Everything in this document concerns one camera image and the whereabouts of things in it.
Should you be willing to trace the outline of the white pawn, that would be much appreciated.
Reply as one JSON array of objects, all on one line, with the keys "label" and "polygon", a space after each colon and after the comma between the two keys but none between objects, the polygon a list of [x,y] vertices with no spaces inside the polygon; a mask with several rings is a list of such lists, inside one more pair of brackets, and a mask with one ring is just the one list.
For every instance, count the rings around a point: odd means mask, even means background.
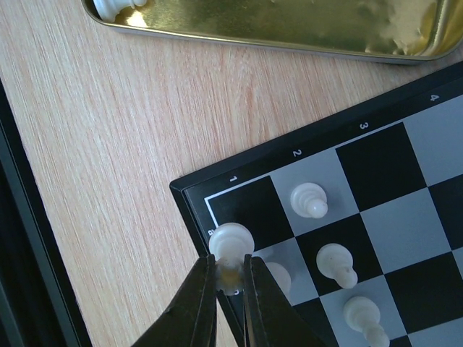
[{"label": "white pawn", "polygon": [[390,346],[390,339],[380,325],[380,310],[369,298],[365,296],[352,297],[345,303],[343,315],[348,326],[354,331],[362,333],[370,346]]},{"label": "white pawn", "polygon": [[357,285],[358,276],[353,264],[351,252],[336,243],[322,246],[316,255],[316,265],[320,273],[336,281],[341,288],[351,289]]},{"label": "white pawn", "polygon": [[319,219],[328,212],[326,193],[315,183],[303,183],[295,187],[290,203],[293,211],[303,218]]}]

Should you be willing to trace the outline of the white rook corner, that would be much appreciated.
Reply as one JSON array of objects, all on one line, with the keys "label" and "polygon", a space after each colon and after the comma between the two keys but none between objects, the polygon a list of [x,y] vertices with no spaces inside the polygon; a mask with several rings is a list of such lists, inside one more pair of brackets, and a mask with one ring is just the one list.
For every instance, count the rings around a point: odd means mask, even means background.
[{"label": "white rook corner", "polygon": [[243,265],[246,254],[255,250],[250,231],[238,223],[220,225],[208,242],[209,251],[216,260],[216,287],[226,296],[243,290]]}]

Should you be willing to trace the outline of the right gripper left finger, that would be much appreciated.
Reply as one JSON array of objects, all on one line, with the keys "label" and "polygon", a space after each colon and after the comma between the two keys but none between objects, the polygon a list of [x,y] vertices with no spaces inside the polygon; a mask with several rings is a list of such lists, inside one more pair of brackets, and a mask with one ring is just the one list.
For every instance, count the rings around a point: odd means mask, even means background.
[{"label": "right gripper left finger", "polygon": [[211,254],[193,265],[162,315],[140,336],[138,347],[216,345],[216,261]]}]

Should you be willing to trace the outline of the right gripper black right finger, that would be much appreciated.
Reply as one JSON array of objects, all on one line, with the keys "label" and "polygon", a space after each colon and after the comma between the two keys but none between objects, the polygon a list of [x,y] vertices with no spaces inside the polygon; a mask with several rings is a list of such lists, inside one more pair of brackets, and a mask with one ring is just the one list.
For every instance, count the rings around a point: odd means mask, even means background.
[{"label": "right gripper black right finger", "polygon": [[249,254],[244,268],[246,346],[324,346],[293,309],[264,261]]}]

